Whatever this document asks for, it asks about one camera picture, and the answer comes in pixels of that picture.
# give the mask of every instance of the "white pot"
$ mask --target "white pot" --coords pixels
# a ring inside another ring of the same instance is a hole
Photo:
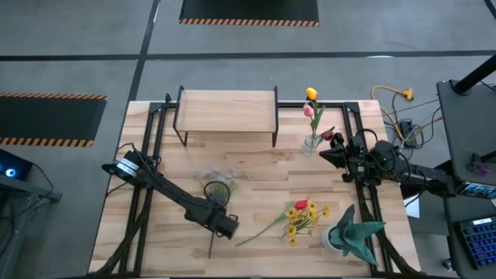
[[[335,250],[335,251],[341,252],[341,251],[343,251],[343,250],[335,248],[335,247],[331,244],[331,240],[330,240],[330,238],[329,238],[329,234],[331,233],[331,231],[332,231],[335,227],[336,227],[336,226],[330,226],[329,228],[324,229],[324,232],[322,232],[322,244],[324,244],[324,247],[325,247],[325,248],[327,248],[328,250]]]

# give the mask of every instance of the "clear glass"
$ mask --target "clear glass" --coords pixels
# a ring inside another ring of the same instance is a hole
[[[304,155],[312,155],[316,150],[317,146],[322,142],[322,136],[317,135],[312,137],[312,135],[305,137],[305,142],[303,143],[303,147],[301,151],[303,151]]]

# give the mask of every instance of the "concrete floor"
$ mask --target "concrete floor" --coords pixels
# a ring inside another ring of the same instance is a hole
[[[0,0],[0,56],[138,54],[152,2]],[[496,21],[483,0],[321,0],[321,27],[315,29],[180,26],[180,8],[180,0],[161,1],[149,53],[496,50]],[[487,59],[472,54],[147,61],[136,98],[175,97],[182,84],[205,89],[277,85],[280,99],[300,99],[311,86],[322,98],[368,99],[374,85],[386,84],[414,88],[413,102],[397,100],[397,109],[404,109],[436,99],[437,81],[462,78]],[[77,276],[88,269],[109,181],[100,165],[113,159],[135,69],[134,60],[0,62],[0,91],[103,94],[109,99],[90,149],[2,146],[37,162],[64,193],[59,205],[34,219],[15,278]],[[486,82],[496,83],[496,75]],[[392,96],[377,93],[388,109]],[[398,117],[420,122],[438,107],[434,102]],[[434,139],[415,151],[412,163],[434,167],[449,159],[443,124],[434,128]],[[439,243],[435,237],[415,236],[415,243],[422,270],[440,275],[446,273],[440,261],[447,250],[432,248],[431,242]]]

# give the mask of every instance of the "blue light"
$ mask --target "blue light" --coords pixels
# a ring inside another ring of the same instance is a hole
[[[7,177],[14,177],[14,175],[16,175],[16,171],[14,169],[8,169],[5,172],[5,175],[7,175]]]

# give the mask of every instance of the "caution stripe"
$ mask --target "caution stripe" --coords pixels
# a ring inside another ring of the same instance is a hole
[[[293,26],[319,27],[320,22],[312,20],[277,20],[277,19],[181,19],[180,24],[198,25],[241,25],[241,26]]]
[[[0,98],[73,98],[73,99],[107,99],[106,95],[82,95],[82,94],[47,94],[47,93],[17,93],[2,92]]]
[[[0,145],[91,147],[93,145],[93,140],[5,137],[0,138]]]

